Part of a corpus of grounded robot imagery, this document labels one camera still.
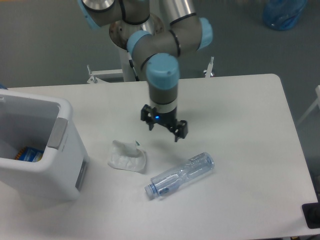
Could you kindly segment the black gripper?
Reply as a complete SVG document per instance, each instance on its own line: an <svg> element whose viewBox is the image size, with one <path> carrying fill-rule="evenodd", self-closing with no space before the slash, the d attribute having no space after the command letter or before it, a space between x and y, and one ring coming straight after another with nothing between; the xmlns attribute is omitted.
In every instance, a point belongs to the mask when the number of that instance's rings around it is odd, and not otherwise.
<svg viewBox="0 0 320 240"><path fill-rule="evenodd" d="M188 134L188 122L186 120L177 121L177 108L170 112L159 113L154 107L145 104L140 111L140 120L146 122L149 130L154 128L155 124L167 128L174 133L174 141L185 139Z"/></svg>

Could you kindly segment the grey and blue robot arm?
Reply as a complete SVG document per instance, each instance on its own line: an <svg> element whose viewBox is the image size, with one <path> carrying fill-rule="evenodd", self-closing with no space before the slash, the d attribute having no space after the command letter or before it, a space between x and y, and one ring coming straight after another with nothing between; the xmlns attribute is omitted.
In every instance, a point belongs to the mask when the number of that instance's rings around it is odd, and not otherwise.
<svg viewBox="0 0 320 240"><path fill-rule="evenodd" d="M150 130L155 124L165 127L178 141L187 136L188 123L177 120L180 79L177 58L210 45L213 28L206 18L197 16L191 0L165 0L163 5L169 30L134 31L128 36L125 49L137 77L148 83L150 104L143 106L140 119ZM93 29L118 21L141 27L151 18L148 0L80 0L78 6Z"/></svg>

